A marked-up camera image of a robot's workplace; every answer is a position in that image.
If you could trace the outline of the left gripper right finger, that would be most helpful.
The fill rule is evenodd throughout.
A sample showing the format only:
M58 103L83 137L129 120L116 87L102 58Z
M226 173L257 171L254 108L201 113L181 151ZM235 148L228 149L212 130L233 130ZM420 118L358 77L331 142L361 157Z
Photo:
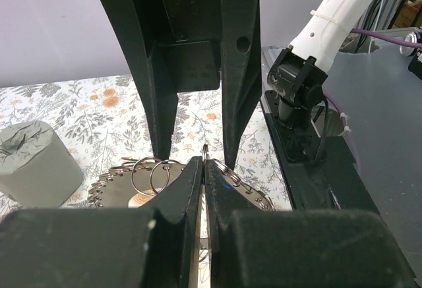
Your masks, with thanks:
M362 210L264 211L204 164L213 287L415 287L380 216Z

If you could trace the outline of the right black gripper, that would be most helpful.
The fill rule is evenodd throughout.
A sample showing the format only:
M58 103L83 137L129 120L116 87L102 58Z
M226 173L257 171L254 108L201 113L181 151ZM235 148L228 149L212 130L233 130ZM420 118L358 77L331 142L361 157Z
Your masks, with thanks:
M177 92L222 84L224 158L235 167L262 93L259 0L100 1L143 104L153 155L170 155Z

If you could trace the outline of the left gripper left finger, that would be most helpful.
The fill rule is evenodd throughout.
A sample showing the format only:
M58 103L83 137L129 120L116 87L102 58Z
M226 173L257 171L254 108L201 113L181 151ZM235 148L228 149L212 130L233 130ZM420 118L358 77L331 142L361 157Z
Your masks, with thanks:
M139 208L18 210L1 222L2 287L196 287L203 162Z

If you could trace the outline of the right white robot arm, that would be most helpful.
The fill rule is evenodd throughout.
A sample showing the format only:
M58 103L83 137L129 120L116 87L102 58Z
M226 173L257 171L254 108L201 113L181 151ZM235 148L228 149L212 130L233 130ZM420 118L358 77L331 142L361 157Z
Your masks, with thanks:
M171 153L178 95L222 90L226 164L261 97L260 0L100 0L133 76L153 154ZM334 58L372 0L322 0L283 50L274 86L293 107L321 100Z

